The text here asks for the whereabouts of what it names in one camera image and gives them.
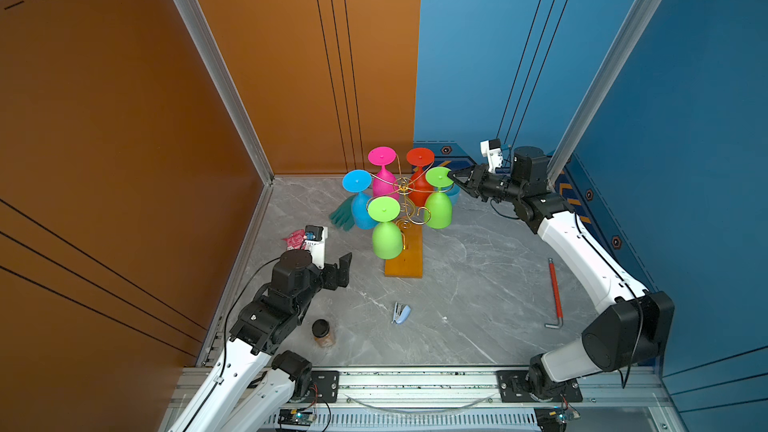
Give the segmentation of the light blue wine glass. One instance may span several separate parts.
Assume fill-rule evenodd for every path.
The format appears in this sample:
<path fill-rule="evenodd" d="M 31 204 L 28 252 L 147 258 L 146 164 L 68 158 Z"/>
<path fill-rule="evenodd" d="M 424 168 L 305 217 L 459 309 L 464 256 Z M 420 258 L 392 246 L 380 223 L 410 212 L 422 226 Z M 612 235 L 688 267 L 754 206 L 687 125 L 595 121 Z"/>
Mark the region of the light blue wine glass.
<path fill-rule="evenodd" d="M 444 193 L 449 198 L 451 204 L 455 206 L 458 202 L 458 199 L 460 197 L 461 189 L 458 185 L 453 184 L 449 188 L 447 188 Z"/>

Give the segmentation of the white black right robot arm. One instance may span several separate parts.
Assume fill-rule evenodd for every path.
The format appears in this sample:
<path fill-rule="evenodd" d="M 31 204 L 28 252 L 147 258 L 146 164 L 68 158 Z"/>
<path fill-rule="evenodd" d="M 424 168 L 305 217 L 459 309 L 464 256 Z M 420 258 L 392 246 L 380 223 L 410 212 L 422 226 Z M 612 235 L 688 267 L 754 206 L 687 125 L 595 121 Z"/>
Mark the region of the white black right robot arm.
<path fill-rule="evenodd" d="M 673 322 L 672 299 L 630 275 L 583 226 L 572 205 L 550 186 L 549 158 L 541 149 L 517 148 L 507 174 L 497 173 L 496 163 L 448 176 L 474 198 L 512 204 L 516 219 L 580 281 L 598 314 L 578 339 L 531 359 L 524 390 L 539 401 L 559 399 L 580 377 L 617 371 L 627 378 L 633 365 L 662 356 Z"/>

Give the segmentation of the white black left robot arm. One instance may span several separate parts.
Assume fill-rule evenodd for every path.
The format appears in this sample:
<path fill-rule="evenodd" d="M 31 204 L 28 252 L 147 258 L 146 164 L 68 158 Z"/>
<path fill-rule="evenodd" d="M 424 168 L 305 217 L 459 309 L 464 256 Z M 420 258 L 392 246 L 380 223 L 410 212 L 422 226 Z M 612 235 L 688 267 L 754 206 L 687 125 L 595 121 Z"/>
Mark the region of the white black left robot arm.
<path fill-rule="evenodd" d="M 319 267 L 301 249 L 270 260 L 271 280 L 240 310 L 221 355 L 170 429 L 256 431 L 291 400 L 305 397 L 311 362 L 278 349 L 320 291 L 349 285 L 352 260 L 347 253 Z"/>

